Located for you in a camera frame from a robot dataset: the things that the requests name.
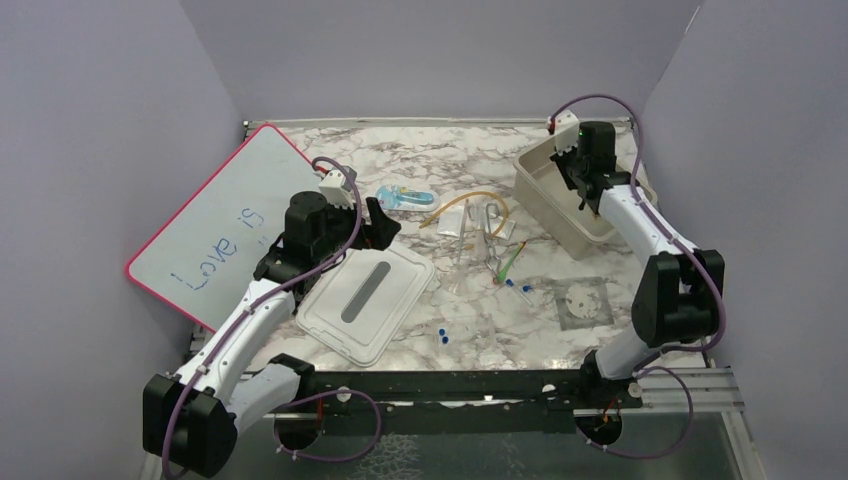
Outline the beige plastic bin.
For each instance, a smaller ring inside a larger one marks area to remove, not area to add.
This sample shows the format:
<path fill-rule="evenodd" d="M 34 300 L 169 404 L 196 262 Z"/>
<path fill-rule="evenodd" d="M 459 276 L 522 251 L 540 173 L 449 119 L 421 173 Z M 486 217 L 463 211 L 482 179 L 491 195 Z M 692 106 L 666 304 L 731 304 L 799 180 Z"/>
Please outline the beige plastic bin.
<path fill-rule="evenodd" d="M 597 248 L 622 240 L 606 220 L 589 208 L 579 209 L 580 198 L 567 189 L 550 156 L 552 139 L 539 140 L 513 160 L 516 171 L 513 198 L 575 260 L 595 253 Z"/>

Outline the tan rubber tubing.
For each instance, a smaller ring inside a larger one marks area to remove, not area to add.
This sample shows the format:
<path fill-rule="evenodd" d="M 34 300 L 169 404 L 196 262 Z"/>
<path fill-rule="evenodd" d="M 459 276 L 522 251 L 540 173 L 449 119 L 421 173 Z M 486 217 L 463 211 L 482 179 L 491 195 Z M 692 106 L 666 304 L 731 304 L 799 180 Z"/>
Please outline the tan rubber tubing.
<path fill-rule="evenodd" d="M 477 230 L 482 232 L 482 229 L 480 228 L 480 218 L 481 218 L 480 211 L 482 210 L 483 205 L 485 203 L 488 203 L 488 202 L 497 203 L 500 206 L 500 209 L 501 209 L 501 216 L 503 216 L 505 219 L 507 219 L 507 218 L 510 219 L 510 210 L 508 208 L 508 205 L 500 195 L 498 195 L 494 192 L 488 192 L 488 191 L 474 191 L 474 192 L 469 192 L 469 193 L 460 195 L 457 198 L 454 198 L 454 199 L 444 203 L 441 207 L 439 207 L 437 210 L 432 212 L 427 218 L 425 218 L 419 224 L 419 228 L 423 229 L 423 228 L 428 227 L 433 222 L 438 222 L 439 216 L 446 209 L 448 209 L 448 208 L 450 208 L 454 205 L 457 205 L 457 204 L 463 205 L 464 201 L 466 199 L 470 200 L 470 203 L 471 203 L 471 206 L 472 206 L 474 229 L 477 229 Z"/>

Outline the green stirring stick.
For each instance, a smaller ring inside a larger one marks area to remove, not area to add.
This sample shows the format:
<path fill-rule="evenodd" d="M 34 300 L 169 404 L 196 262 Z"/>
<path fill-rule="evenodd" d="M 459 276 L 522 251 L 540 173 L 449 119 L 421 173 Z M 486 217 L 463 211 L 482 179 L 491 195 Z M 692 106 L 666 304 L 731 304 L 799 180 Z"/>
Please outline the green stirring stick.
<path fill-rule="evenodd" d="M 527 242 L 522 241 L 519 243 L 515 249 L 509 252 L 509 254 L 504 258 L 499 258 L 499 262 L 496 265 L 493 281 L 495 284 L 503 284 L 507 280 L 508 273 L 512 268 L 512 265 L 516 261 L 517 257 L 522 253 L 525 249 Z"/>

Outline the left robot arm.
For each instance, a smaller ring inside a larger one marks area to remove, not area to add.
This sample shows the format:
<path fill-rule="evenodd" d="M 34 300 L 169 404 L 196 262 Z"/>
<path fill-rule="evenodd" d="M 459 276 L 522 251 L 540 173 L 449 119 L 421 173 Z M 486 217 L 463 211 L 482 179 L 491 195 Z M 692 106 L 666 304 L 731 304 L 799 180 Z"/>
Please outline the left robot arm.
<path fill-rule="evenodd" d="M 162 472 L 215 476 L 240 434 L 274 408 L 313 401 L 312 364 L 288 355 L 242 378 L 278 325 L 295 312 L 321 274 L 349 249 L 387 249 L 401 231 L 374 197 L 340 206 L 315 191 L 295 194 L 284 229 L 258 262 L 241 301 L 224 325 L 173 374 L 157 374 L 142 394 L 142 447 L 161 458 Z"/>

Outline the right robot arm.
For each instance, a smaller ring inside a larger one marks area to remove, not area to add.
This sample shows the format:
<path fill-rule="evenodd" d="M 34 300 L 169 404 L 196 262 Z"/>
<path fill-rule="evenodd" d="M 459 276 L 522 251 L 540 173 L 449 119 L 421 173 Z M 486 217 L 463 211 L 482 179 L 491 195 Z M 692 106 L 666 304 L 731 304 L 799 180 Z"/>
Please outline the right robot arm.
<path fill-rule="evenodd" d="M 553 138 L 551 159 L 566 187 L 618 231 L 643 267 L 630 326 L 580 367 L 578 396 L 600 407 L 662 354 L 700 351 L 700 340 L 721 338 L 725 262 L 718 251 L 680 236 L 647 200 L 635 171 L 619 168 L 611 123 L 581 122 Z"/>

